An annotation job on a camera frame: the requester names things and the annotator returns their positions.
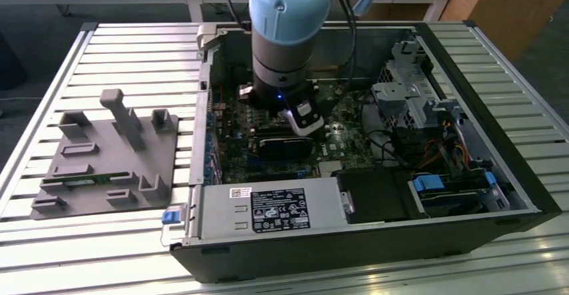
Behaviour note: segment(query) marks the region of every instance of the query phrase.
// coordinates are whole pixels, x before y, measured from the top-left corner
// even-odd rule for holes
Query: warning symbol
[[[262,208],[258,208],[253,213],[254,218],[265,218],[265,212]]]

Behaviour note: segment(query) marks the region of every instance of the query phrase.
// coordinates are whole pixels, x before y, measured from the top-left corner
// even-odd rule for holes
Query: light blue robot arm
[[[302,136],[324,126],[313,87],[303,82],[332,1],[249,0],[257,102],[273,111],[286,109],[293,129]],[[373,3],[350,1],[356,1],[356,15],[364,14]]]

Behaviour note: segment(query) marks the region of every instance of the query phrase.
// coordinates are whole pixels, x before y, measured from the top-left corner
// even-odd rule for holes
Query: sticker
[[[250,187],[235,187],[230,189],[230,198],[241,198],[251,196]]]
[[[307,201],[303,188],[251,192],[253,231],[278,232],[310,228]]]

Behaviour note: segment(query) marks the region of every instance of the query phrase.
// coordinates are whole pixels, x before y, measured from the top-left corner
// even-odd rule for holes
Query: slotted metal table
[[[161,243],[162,210],[35,221],[39,183],[64,111],[108,119],[100,91],[120,88],[139,117],[179,122],[173,204],[187,200],[201,60],[197,23],[100,24],[79,33],[0,175],[0,294],[543,294],[569,291],[569,130],[482,32],[429,24],[565,213],[470,254],[233,284],[201,284]],[[444,91],[453,97],[441,76]],[[182,237],[183,231],[171,231]]]

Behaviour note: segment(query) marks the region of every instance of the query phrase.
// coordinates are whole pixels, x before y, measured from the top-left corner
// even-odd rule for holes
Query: white label
[[[310,106],[309,102],[305,102],[299,106],[297,106],[297,110],[299,110],[299,114],[303,117],[313,111],[313,107]]]
[[[230,198],[251,197],[251,187],[237,187],[230,189]]]
[[[291,219],[291,222],[295,222],[295,223],[306,223],[307,221],[309,221],[307,217],[299,217],[299,218]]]

